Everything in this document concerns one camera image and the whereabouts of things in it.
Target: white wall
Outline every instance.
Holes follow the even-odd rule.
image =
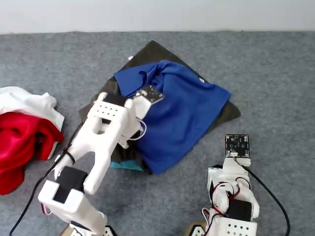
[[[315,30],[315,0],[0,0],[0,33]]]

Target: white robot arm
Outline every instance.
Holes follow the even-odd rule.
[[[206,227],[196,226],[190,236],[256,236],[259,205],[251,191],[247,135],[225,136],[226,158],[220,168],[208,169],[207,189],[212,207],[203,208]]]
[[[127,140],[134,134],[141,133],[133,140],[145,134],[146,125],[141,119],[152,104],[162,99],[163,95],[151,86],[139,91],[133,99],[101,93],[66,155],[56,165],[56,181],[44,183],[38,195],[39,201],[83,236],[114,235],[105,228],[106,215],[95,209],[85,194],[95,194],[98,190],[110,166],[115,146],[120,144],[128,148]],[[95,153],[95,158],[89,174],[71,167],[90,151]]]

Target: red shirt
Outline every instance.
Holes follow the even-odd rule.
[[[63,134],[47,119],[14,112],[0,115],[0,195],[23,182],[23,166],[32,157],[47,160],[54,142],[61,141]]]

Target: gray carpet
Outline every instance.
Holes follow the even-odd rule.
[[[0,35],[0,87],[19,86],[58,101],[66,139],[78,111],[151,39],[181,57],[210,82],[232,92],[241,118],[200,140],[175,167],[158,176],[109,169],[92,204],[107,214],[120,236],[180,236],[209,207],[207,167],[224,160],[224,134],[249,133],[251,169],[283,203],[292,236],[313,235],[315,226],[315,33],[133,32]],[[33,161],[24,183],[0,196],[0,235],[7,235],[36,180],[52,161]],[[76,166],[90,170],[88,155]],[[279,207],[256,181],[258,236],[284,236]],[[35,199],[17,236],[56,236],[65,224],[45,217]]]

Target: blue t-shirt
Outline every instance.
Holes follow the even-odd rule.
[[[231,94],[199,79],[187,67],[163,60],[114,74],[123,96],[152,85],[165,95],[143,121],[146,134],[137,148],[154,174],[181,160],[206,133]]]

